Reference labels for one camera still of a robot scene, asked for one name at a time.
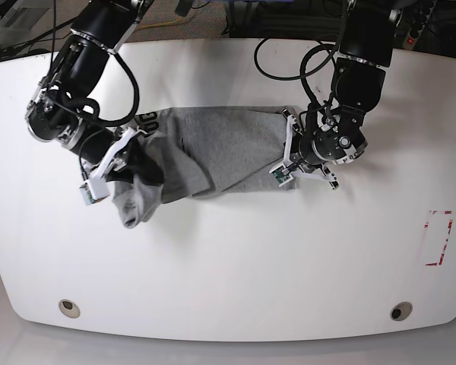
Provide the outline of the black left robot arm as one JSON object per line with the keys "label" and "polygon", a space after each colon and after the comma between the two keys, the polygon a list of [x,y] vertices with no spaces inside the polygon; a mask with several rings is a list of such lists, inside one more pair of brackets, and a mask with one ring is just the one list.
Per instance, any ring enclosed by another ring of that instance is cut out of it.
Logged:
{"label": "black left robot arm", "polygon": [[[141,149],[139,137],[151,134],[142,123],[130,128],[140,105],[140,88],[119,49],[148,12],[150,1],[91,1],[72,21],[72,35],[41,79],[27,106],[30,133],[42,142],[60,141],[79,159],[84,176],[125,179],[147,174],[158,183],[160,165]],[[132,107],[120,119],[100,118],[100,105],[90,93],[113,57],[133,89]]]}

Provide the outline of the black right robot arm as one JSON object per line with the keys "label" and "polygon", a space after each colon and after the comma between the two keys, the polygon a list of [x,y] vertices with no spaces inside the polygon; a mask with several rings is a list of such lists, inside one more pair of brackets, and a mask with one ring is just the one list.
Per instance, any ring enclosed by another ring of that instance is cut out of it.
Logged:
{"label": "black right robot arm", "polygon": [[140,165],[128,168],[119,155],[104,157],[105,172],[91,179],[129,186],[176,188],[191,195],[291,189],[297,178],[338,187],[328,164],[351,163],[366,149],[365,115],[378,104],[391,62],[396,5],[354,1],[344,9],[342,31],[328,50],[339,52],[328,102],[309,93],[299,115],[287,109],[242,107],[171,108],[159,111],[160,128],[116,143]]}

